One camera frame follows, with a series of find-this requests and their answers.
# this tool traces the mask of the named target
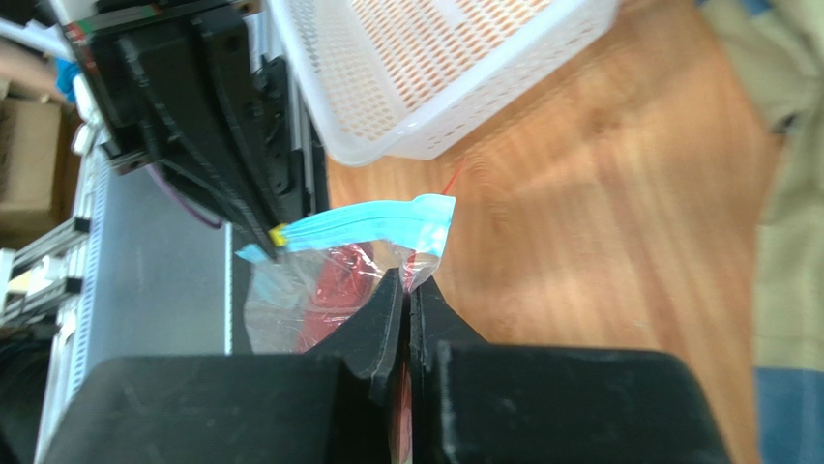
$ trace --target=wooden floor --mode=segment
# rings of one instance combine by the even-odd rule
[[[627,2],[607,36],[441,158],[332,163],[332,200],[439,192],[466,158],[436,275],[460,315],[497,342],[678,355],[752,463],[753,244],[780,141],[693,3]]]

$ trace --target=yellow tag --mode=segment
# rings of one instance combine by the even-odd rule
[[[286,224],[281,224],[269,231],[269,238],[272,239],[275,247],[285,247],[289,243],[289,240],[283,236],[284,227],[286,227]]]

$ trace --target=blue object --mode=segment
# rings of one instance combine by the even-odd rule
[[[441,257],[454,210],[454,198],[435,194],[412,201],[370,201],[306,217],[284,227],[282,235],[289,252],[385,240]],[[238,255],[251,263],[268,259],[256,245]]]
[[[824,462],[824,372],[755,370],[764,464]]]
[[[57,59],[57,89],[66,96],[69,102],[76,103],[74,97],[74,78],[80,74],[77,63]]]

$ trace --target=red object inside bag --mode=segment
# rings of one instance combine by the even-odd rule
[[[371,244],[333,249],[323,263],[298,337],[299,353],[329,336],[371,296],[376,271]]]

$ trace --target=beige cloth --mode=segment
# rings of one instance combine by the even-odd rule
[[[759,231],[756,363],[824,370],[824,1],[772,0],[750,15],[752,3],[703,11],[768,123],[794,116]]]

